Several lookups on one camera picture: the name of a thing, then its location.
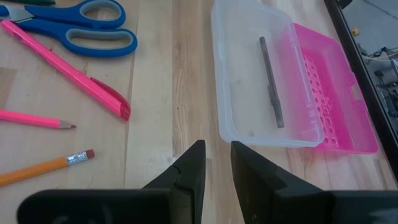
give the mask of orange pencil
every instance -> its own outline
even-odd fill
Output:
[[[94,157],[95,157],[94,150],[90,149],[87,151],[78,152],[76,154],[67,157],[60,157],[58,159],[53,159],[51,161],[43,162],[42,164],[37,164],[31,167],[16,170],[8,174],[0,174],[0,187],[21,180],[25,180],[31,177],[35,177],[40,174],[51,172],[53,170],[71,166],[79,162],[92,159]]]

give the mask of pencil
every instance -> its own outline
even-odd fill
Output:
[[[59,119],[44,118],[36,115],[23,114],[3,109],[0,109],[0,120],[30,124],[46,128],[69,129],[76,127],[76,125],[70,124],[66,121],[61,121]]]
[[[53,170],[71,166],[79,162],[87,161],[88,159],[92,159],[94,157],[94,150],[90,149],[70,156],[60,157],[58,159],[53,159],[51,161],[43,162],[31,167],[16,170],[8,174],[0,174],[0,187],[35,177],[40,174],[51,172]]]
[[[51,6],[55,4],[54,0],[5,0],[5,1],[22,3],[22,4],[34,4],[38,6]]]

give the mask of red eraser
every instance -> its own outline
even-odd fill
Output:
[[[94,149],[87,150],[86,155],[88,159],[94,158],[95,157]]]

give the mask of black frame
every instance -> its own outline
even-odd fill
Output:
[[[373,87],[370,74],[366,70],[361,59],[349,27],[344,19],[338,0],[324,0],[330,17],[335,25],[338,37],[345,50],[351,69],[355,73],[359,87],[361,88],[369,114],[373,120],[374,127],[379,135],[380,141],[386,152],[391,169],[398,180],[398,140],[390,125],[388,115],[377,97],[376,89]]]

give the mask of wooden table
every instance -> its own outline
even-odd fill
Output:
[[[59,6],[80,1],[57,0]],[[94,148],[92,161],[0,189],[2,223],[28,195],[43,189],[136,189],[163,172],[197,139],[206,140],[203,223],[243,223],[229,144],[218,134],[210,12],[213,0],[119,0],[133,55],[100,60],[71,54],[57,41],[41,43],[131,103],[125,123],[77,89],[35,53],[0,30],[0,108],[77,124],[53,130],[0,124],[0,173]],[[266,0],[294,21],[337,39],[323,0]],[[99,18],[109,13],[100,11]],[[384,151],[372,156],[311,149],[252,147],[323,189],[396,189]]]

